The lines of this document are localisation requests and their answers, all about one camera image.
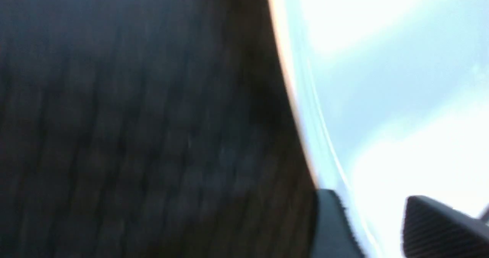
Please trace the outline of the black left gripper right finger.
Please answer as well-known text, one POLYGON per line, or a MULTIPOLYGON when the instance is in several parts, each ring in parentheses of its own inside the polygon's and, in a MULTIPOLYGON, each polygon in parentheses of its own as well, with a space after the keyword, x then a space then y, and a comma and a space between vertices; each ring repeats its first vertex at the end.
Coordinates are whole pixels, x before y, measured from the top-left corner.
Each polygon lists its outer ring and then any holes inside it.
POLYGON ((473 218, 429 197, 410 196, 402 249, 407 258, 487 258, 488 208, 473 218))

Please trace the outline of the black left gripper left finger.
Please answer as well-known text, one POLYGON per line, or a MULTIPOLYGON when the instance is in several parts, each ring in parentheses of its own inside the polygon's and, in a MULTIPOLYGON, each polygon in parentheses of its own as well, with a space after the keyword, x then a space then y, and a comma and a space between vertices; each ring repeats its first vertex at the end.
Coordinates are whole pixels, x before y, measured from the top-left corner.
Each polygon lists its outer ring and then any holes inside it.
POLYGON ((310 249, 311 258, 363 258, 345 208, 333 190, 316 192, 316 226, 310 249))

